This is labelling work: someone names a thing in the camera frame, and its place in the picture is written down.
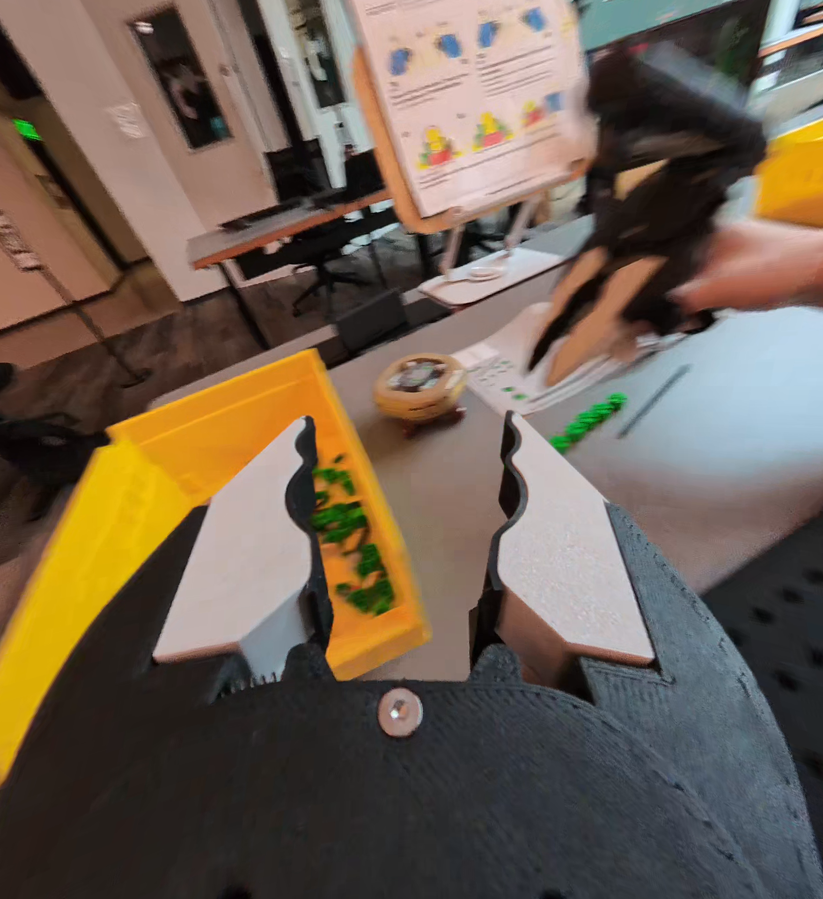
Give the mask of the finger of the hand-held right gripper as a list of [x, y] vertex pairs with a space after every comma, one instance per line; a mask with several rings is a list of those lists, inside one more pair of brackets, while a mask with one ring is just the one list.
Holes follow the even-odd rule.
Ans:
[[567, 335], [546, 355], [546, 386], [555, 387], [584, 365], [608, 354], [629, 332], [625, 311], [668, 265], [665, 256], [633, 257], [618, 263], [608, 257], [595, 301], [581, 309]]
[[540, 364], [553, 343], [567, 335], [581, 309], [595, 301], [607, 265], [608, 248], [600, 245], [580, 251], [574, 259], [552, 293], [549, 311], [529, 355], [528, 372]]

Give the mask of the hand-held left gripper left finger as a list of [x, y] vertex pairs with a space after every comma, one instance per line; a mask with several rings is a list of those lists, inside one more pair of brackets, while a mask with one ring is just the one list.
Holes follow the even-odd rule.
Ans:
[[223, 654], [282, 678], [289, 653], [329, 645], [333, 608], [319, 540], [311, 416], [291, 422], [208, 502], [157, 639], [157, 663]]

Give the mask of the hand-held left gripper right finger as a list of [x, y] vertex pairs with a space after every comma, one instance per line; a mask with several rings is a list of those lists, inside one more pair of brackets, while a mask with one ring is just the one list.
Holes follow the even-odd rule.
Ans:
[[656, 662], [609, 504], [519, 413], [506, 413], [499, 504], [482, 595], [470, 613], [470, 661], [513, 652], [527, 680], [562, 685], [575, 661]]

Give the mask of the instruction booklet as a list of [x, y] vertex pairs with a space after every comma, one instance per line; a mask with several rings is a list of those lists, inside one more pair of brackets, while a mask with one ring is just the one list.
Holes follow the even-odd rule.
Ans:
[[526, 307], [484, 341], [453, 355], [466, 370], [467, 389], [499, 414], [512, 411], [529, 416], [546, 410], [592, 388], [604, 386], [686, 338], [684, 334], [641, 335], [630, 356], [598, 355], [586, 361], [574, 374], [549, 386], [546, 376], [551, 360], [548, 357], [533, 370], [526, 369], [537, 321], [548, 307], [546, 302]]

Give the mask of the black axle rod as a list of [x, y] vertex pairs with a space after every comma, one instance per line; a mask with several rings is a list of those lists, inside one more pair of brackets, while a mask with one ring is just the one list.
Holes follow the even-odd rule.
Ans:
[[632, 415], [631, 419], [618, 432], [617, 439], [626, 439], [633, 432], [633, 430], [635, 430], [635, 428], [653, 411], [653, 409], [657, 407], [662, 399], [664, 399], [665, 396], [673, 388], [675, 388], [675, 386], [680, 381], [682, 381], [685, 376], [687, 376], [691, 372], [692, 368], [692, 365], [687, 364], [680, 366], [677, 370], [675, 370]]

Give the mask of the row of green bricks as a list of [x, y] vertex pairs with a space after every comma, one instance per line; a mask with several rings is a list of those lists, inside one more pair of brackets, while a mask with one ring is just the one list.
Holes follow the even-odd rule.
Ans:
[[570, 421], [563, 432], [548, 438], [550, 445], [559, 453], [566, 454], [583, 442], [607, 421], [614, 418], [628, 403], [628, 396], [615, 392], [608, 395]]

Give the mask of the pile of small green pieces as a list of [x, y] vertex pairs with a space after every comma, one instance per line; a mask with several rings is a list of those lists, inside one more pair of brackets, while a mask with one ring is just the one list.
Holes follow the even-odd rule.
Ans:
[[356, 612], [375, 618], [395, 607], [395, 588], [375, 541], [368, 504], [340, 452], [313, 471], [315, 507], [310, 519], [331, 594]]

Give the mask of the yellow plastic bin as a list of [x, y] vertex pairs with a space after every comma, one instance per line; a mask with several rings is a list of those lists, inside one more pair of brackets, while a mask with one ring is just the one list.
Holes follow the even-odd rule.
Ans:
[[428, 643], [411, 559], [359, 434], [317, 351], [293, 354], [110, 428], [1, 639], [0, 786], [93, 620], [189, 511], [301, 415], [315, 421], [319, 467], [348, 472], [394, 593], [380, 615], [356, 611], [338, 591], [358, 581], [350, 556], [324, 550], [333, 673], [350, 680]]
[[772, 139], [756, 177], [757, 218], [823, 228], [823, 117]]

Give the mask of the grey desk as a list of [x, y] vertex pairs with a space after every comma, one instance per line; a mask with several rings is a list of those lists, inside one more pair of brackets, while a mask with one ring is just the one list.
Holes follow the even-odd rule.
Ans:
[[[402, 356], [459, 351], [545, 298], [550, 272], [334, 368], [410, 551], [432, 638], [368, 679], [461, 680], [468, 613], [504, 516], [503, 419], [467, 393], [465, 418], [406, 439], [372, 399]], [[680, 366], [691, 372], [624, 440], [617, 434]], [[732, 315], [605, 385], [629, 398], [573, 464], [629, 512], [686, 584], [714, 586], [823, 508], [823, 310]]]

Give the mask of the person's right hand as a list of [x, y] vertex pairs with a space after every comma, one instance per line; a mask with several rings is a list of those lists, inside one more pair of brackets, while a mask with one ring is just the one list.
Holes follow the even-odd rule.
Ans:
[[669, 297], [691, 313], [778, 308], [808, 291], [821, 251], [815, 230], [738, 222], [713, 234], [697, 271]]

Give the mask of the white board stand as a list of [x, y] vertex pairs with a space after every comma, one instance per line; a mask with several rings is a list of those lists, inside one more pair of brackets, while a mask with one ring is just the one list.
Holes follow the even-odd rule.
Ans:
[[541, 195], [534, 193], [518, 204], [499, 251], [462, 265], [457, 264], [458, 257], [466, 226], [473, 218], [458, 218], [448, 232], [439, 273], [422, 282], [418, 291], [449, 310], [459, 310], [560, 268], [563, 259], [558, 254], [530, 250], [522, 244], [540, 199]]

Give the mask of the tan brick-built pot model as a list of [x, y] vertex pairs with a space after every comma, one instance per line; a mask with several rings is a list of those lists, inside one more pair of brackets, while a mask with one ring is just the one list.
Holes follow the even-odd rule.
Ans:
[[423, 427], [458, 423], [466, 415], [461, 404], [468, 373], [445, 354], [411, 354], [388, 366], [373, 387], [377, 409], [398, 421], [406, 437]]

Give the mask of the black chair backrest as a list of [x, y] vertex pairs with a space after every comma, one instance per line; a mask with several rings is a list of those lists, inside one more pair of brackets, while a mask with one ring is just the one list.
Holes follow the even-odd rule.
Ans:
[[408, 331], [410, 321], [404, 295], [388, 290], [339, 314], [334, 327], [342, 347], [350, 355], [364, 353]]

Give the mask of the black monitor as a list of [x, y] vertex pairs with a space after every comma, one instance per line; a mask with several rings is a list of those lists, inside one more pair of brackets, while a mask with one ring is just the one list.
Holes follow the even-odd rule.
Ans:
[[332, 189], [320, 141], [304, 140], [264, 154], [279, 205], [310, 198]]
[[346, 184], [340, 192], [341, 201], [350, 203], [384, 190], [383, 175], [375, 152], [356, 152], [345, 159]]

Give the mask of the wooden-edged office table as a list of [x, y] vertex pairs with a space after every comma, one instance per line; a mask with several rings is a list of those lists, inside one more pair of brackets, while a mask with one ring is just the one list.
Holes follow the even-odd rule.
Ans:
[[268, 337], [255, 319], [225, 264], [245, 253], [263, 249], [271, 243], [282, 242], [286, 238], [293, 237], [310, 228], [345, 218], [351, 213], [392, 201], [392, 199], [393, 197], [387, 189], [353, 199], [348, 203], [331, 203], [323, 207], [316, 206], [310, 198], [307, 198], [300, 206], [252, 223], [246, 228], [217, 229], [191, 238], [188, 240], [186, 249], [188, 263], [196, 272], [208, 268], [219, 270], [226, 282], [226, 290], [233, 298], [240, 318], [253, 342], [261, 351], [268, 351], [271, 348]]

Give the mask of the black floor sign stand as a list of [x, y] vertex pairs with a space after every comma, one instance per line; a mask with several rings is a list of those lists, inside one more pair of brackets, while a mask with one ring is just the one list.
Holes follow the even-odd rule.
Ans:
[[58, 295], [63, 303], [73, 311], [83, 326], [91, 333], [94, 342], [99, 345], [114, 363], [124, 372], [122, 388], [136, 388], [145, 383], [151, 376], [146, 368], [134, 368], [110, 342], [101, 327], [92, 319], [84, 304], [74, 297], [71, 291], [52, 273], [41, 260], [35, 250], [22, 236], [21, 231], [5, 212], [0, 209], [0, 249], [11, 260], [20, 273], [35, 273]]

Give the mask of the white paper notice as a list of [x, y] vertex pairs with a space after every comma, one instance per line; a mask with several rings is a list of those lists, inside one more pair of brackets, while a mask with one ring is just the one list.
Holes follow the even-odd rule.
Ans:
[[147, 128], [138, 104], [117, 104], [107, 107], [106, 113], [118, 131], [129, 140], [142, 140], [147, 136]]

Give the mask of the dark wall poster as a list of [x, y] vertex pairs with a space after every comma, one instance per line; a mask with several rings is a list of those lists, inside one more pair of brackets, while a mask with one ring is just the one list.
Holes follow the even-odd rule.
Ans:
[[287, 7], [317, 106], [330, 109], [344, 104], [346, 97], [322, 2], [290, 1]]
[[178, 8], [139, 15], [127, 28], [142, 52], [190, 151], [233, 136]]

